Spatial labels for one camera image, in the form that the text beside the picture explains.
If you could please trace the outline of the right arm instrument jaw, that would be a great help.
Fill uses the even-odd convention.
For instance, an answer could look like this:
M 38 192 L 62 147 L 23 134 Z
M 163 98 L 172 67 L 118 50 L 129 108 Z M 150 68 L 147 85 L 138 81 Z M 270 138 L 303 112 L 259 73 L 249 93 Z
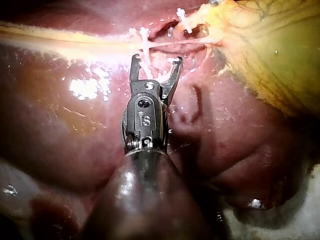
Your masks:
M 129 74 L 130 82 L 134 82 L 139 79 L 139 71 L 141 68 L 140 62 L 141 62 L 140 55 L 138 53 L 134 54 L 131 58 L 131 66 L 130 66 L 130 74 Z
M 169 78 L 160 84 L 162 88 L 161 100 L 166 105 L 170 105 L 176 91 L 181 71 L 183 66 L 183 59 L 178 56 L 172 61 Z

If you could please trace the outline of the right arm instrument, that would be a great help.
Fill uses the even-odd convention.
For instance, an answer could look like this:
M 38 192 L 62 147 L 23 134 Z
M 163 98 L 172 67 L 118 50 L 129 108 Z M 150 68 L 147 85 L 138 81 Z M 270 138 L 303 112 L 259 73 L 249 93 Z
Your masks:
M 122 115 L 124 152 L 142 148 L 168 150 L 168 117 L 156 80 L 130 82 L 131 98 Z

